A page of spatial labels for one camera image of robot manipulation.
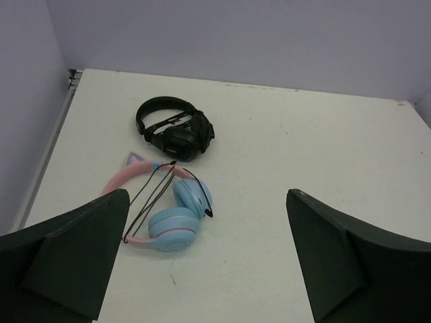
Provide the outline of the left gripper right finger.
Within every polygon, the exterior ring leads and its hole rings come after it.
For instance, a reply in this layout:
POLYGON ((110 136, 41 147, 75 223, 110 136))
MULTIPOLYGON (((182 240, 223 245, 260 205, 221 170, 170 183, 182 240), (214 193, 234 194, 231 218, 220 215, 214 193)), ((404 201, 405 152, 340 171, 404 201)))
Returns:
POLYGON ((430 321, 430 243, 299 189, 288 191, 286 209, 315 322, 430 321))

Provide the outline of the pink blue cat-ear headphones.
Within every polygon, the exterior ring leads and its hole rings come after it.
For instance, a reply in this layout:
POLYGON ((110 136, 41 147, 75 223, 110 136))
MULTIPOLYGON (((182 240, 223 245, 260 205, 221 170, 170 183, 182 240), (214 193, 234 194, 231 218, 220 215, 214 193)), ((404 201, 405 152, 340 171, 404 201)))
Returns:
POLYGON ((188 169, 180 167, 176 161, 163 163, 143 158, 136 153, 129 153, 123 169, 115 174, 102 190, 108 194, 121 188, 126 182, 142 174, 154 176, 156 172, 165 171, 166 185, 151 202, 148 201, 134 223, 151 211, 154 204, 172 185, 176 206, 161 210, 150 217, 147 223, 148 238, 139 238, 131 233, 130 226, 123 237, 123 242, 136 248, 161 250, 164 252, 179 252, 190 247, 196 240, 201 220, 213 217, 211 193, 204 181, 198 179, 188 169))

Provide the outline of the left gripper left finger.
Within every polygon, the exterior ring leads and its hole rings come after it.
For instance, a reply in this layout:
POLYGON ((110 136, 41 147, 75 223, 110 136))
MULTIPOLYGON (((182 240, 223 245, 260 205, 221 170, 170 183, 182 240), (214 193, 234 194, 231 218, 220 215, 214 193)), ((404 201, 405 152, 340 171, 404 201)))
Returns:
POLYGON ((97 320, 129 202, 129 193, 116 189, 1 236, 1 321, 97 320))

